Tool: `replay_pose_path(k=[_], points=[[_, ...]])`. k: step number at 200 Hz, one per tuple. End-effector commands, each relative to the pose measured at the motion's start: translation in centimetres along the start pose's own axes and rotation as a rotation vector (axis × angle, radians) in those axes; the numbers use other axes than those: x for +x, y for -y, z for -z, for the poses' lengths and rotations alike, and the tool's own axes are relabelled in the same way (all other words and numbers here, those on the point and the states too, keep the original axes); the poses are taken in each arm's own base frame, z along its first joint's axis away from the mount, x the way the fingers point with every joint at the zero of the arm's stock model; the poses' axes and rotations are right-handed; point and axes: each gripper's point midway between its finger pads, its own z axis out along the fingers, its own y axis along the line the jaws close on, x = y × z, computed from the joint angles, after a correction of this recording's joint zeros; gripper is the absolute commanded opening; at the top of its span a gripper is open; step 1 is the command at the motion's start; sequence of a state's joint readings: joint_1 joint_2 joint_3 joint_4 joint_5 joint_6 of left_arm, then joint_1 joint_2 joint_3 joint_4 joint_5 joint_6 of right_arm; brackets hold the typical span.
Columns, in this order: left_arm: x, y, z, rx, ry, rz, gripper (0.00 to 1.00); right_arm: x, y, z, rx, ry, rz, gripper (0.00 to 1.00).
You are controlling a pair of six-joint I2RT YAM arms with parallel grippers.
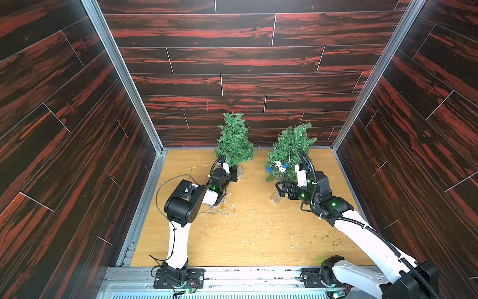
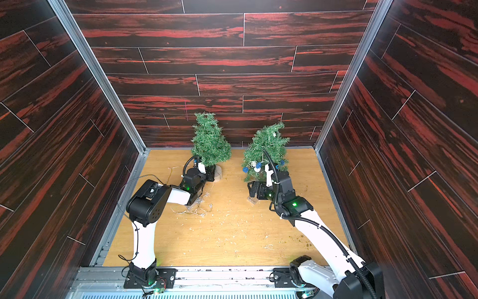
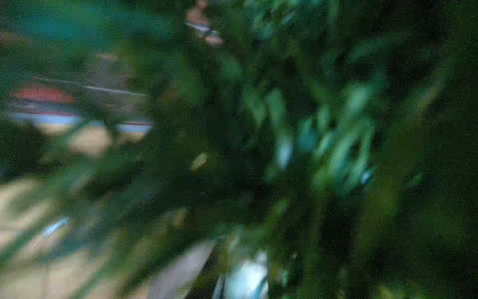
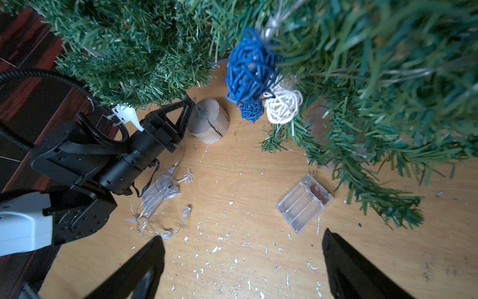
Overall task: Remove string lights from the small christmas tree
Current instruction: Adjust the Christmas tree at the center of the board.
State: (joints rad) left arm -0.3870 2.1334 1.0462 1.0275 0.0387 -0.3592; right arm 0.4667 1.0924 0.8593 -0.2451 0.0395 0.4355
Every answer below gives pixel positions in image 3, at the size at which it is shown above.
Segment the decorated christmas tree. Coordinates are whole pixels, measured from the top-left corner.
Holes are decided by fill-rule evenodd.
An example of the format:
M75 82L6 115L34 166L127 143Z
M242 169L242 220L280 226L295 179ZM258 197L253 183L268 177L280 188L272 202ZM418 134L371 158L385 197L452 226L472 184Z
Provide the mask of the decorated christmas tree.
M84 254L125 299L266 254L269 299L478 296L476 1L2 1L1 288Z

